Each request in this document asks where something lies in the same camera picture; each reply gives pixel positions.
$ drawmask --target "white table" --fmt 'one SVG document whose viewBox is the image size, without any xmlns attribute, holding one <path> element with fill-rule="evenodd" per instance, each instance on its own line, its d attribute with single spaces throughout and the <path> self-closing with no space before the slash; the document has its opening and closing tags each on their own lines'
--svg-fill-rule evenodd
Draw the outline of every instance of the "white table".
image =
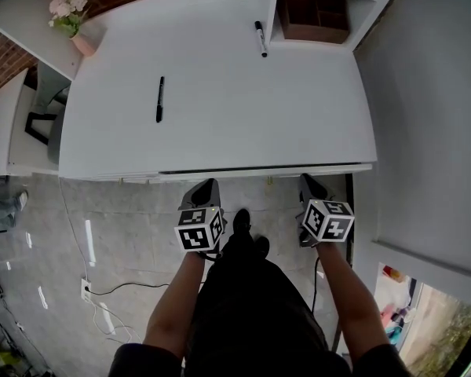
<svg viewBox="0 0 471 377">
<path fill-rule="evenodd" d="M 352 52 L 278 49 L 262 58 L 257 13 L 258 0 L 140 0 L 93 20 L 107 31 L 71 86 L 60 176 L 370 168 L 374 135 Z"/>
</svg>

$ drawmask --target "gray floor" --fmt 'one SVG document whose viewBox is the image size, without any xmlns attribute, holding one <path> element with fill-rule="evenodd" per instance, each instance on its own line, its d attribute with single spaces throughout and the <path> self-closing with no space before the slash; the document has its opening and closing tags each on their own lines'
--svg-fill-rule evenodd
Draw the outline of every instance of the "gray floor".
<svg viewBox="0 0 471 377">
<path fill-rule="evenodd" d="M 345 199 L 344 176 L 321 180 L 337 194 L 335 199 Z M 312 303 L 316 253 L 298 247 L 294 220 L 301 212 L 297 178 L 274 178 L 270 183 L 267 178 L 222 179 L 219 183 L 229 222 L 222 243 L 231 234 L 236 211 L 248 208 L 251 232 L 270 239 L 268 259 L 279 265 L 307 303 Z M 106 376 L 120 345 L 106 338 L 124 342 L 128 339 L 123 328 L 117 329 L 115 335 L 99 332 L 93 324 L 93 306 L 80 298 L 85 270 L 77 245 L 89 261 L 88 221 L 96 263 L 88 264 L 87 269 L 94 291 L 106 291 L 129 281 L 167 283 L 183 258 L 173 232 L 176 209 L 192 185 L 119 185 L 64 179 L 59 182 L 56 177 L 39 174 L 11 179 L 10 192 L 27 189 L 30 200 L 17 218 L 16 228 L 0 235 L 0 283 L 13 315 L 56 375 Z M 164 289 L 124 287 L 111 295 L 93 296 L 93 300 L 103 302 L 143 337 L 150 312 Z M 331 345 L 338 316 L 327 282 L 321 277 L 315 316 Z M 0 322 L 35 367 L 44 369 L 42 358 L 24 340 L 10 314 L 0 312 Z M 104 331 L 109 330 L 100 310 L 96 322 Z M 119 325 L 114 317 L 111 322 Z M 132 342 L 138 342 L 131 333 Z"/>
</svg>

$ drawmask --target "electrical outlet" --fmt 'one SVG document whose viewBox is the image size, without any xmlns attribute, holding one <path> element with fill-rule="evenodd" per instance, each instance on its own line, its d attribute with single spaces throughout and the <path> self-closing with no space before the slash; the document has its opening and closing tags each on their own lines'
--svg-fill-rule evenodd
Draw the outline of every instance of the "electrical outlet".
<svg viewBox="0 0 471 377">
<path fill-rule="evenodd" d="M 90 290 L 91 283 L 88 280 L 82 278 L 82 284 L 80 286 L 80 297 L 82 297 L 84 302 L 91 303 L 91 294 L 90 292 L 86 291 L 86 287 Z"/>
</svg>

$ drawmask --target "flower pot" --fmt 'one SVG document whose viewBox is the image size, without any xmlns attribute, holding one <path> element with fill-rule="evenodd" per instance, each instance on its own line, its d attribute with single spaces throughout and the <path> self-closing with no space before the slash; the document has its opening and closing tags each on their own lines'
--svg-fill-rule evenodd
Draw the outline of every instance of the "flower pot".
<svg viewBox="0 0 471 377">
<path fill-rule="evenodd" d="M 77 49 L 80 50 L 80 53 L 86 57 L 90 57 L 95 54 L 96 49 L 93 44 L 87 39 L 85 35 L 82 35 L 80 32 L 75 36 L 72 36 L 70 40 L 77 46 Z"/>
</svg>

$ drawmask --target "sleeve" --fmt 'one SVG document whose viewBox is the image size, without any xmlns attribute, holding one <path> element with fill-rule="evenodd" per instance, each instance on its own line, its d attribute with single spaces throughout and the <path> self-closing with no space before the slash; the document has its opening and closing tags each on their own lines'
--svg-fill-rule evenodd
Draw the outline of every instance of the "sleeve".
<svg viewBox="0 0 471 377">
<path fill-rule="evenodd" d="M 181 360 L 169 350 L 130 343 L 122 345 L 111 364 L 108 377 L 180 377 Z"/>
<path fill-rule="evenodd" d="M 366 352 L 355 364 L 354 377 L 369 375 L 379 377 L 411 377 L 402 362 L 396 348 L 392 345 L 380 345 Z"/>
</svg>

